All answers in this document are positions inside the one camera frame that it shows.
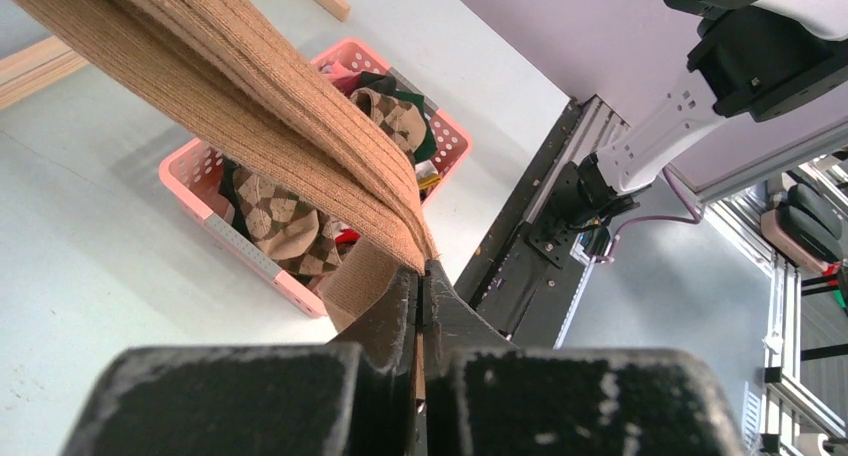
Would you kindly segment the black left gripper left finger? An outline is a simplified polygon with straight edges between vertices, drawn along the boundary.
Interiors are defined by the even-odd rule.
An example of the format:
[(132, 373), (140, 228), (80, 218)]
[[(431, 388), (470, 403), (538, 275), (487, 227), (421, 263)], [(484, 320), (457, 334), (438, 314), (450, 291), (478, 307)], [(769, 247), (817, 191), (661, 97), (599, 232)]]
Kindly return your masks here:
[(407, 373), (413, 368), (418, 299), (418, 274), (399, 269), (381, 298), (330, 343), (356, 343), (379, 372)]

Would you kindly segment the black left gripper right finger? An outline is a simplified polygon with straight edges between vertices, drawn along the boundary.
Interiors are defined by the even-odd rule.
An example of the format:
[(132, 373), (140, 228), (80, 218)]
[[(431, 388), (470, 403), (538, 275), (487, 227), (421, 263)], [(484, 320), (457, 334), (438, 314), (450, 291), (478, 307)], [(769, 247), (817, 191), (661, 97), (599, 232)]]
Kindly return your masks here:
[(426, 262), (423, 276), (423, 369), (440, 377), (452, 354), (514, 345), (459, 297), (440, 261)]

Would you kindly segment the brown argyle sock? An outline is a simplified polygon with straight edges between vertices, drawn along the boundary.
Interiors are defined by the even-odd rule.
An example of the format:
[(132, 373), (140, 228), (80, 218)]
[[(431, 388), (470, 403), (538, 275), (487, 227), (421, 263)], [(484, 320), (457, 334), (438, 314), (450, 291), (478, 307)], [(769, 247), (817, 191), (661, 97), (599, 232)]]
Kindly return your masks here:
[(250, 240), (281, 269), (315, 277), (341, 265), (330, 216), (246, 168), (236, 168), (232, 181)]
[(364, 112), (400, 150), (415, 160), (426, 136), (424, 118), (417, 106), (368, 88), (356, 89), (350, 101)]

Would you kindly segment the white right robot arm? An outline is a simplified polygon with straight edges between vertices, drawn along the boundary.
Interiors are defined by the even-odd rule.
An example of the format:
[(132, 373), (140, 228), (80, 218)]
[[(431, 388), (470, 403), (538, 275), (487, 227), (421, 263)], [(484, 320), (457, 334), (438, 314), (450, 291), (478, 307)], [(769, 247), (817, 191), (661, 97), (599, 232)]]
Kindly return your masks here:
[(700, 17), (675, 85), (639, 124), (568, 163), (547, 210), (583, 228), (629, 211), (667, 165), (731, 119), (785, 115), (847, 78), (847, 0), (663, 0)]

